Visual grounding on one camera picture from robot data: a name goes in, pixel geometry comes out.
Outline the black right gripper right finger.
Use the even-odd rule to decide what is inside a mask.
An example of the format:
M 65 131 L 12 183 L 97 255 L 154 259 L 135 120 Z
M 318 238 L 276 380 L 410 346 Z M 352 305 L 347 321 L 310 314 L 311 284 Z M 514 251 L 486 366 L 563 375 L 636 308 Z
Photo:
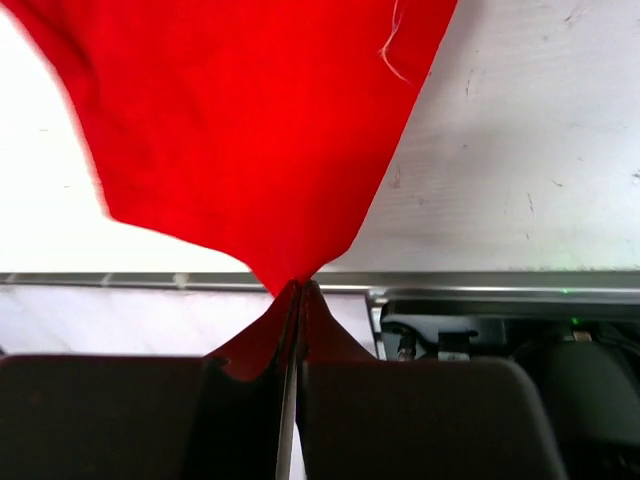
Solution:
M 316 284 L 299 311 L 297 426 L 311 479 L 563 479 L 538 391 L 515 363 L 375 358 Z

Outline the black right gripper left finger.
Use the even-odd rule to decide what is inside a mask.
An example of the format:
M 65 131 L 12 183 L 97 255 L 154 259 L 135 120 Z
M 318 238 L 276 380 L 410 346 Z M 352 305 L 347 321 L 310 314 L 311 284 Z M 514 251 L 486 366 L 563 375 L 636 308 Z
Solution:
M 1 360 L 5 479 L 285 479 L 299 286 L 202 357 Z

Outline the red t-shirt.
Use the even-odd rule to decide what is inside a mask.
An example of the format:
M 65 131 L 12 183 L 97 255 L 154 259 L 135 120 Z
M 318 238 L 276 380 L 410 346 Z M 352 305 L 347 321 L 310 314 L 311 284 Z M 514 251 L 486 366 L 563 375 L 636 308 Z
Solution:
M 452 1 L 9 1 L 119 222 L 273 294 L 352 245 Z

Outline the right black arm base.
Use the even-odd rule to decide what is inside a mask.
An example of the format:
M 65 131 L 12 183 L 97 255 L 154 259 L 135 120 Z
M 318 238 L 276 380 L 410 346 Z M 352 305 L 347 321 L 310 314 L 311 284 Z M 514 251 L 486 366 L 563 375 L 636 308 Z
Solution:
M 396 290 L 376 302 L 386 360 L 508 360 L 533 381 L 567 475 L 639 475 L 634 292 Z

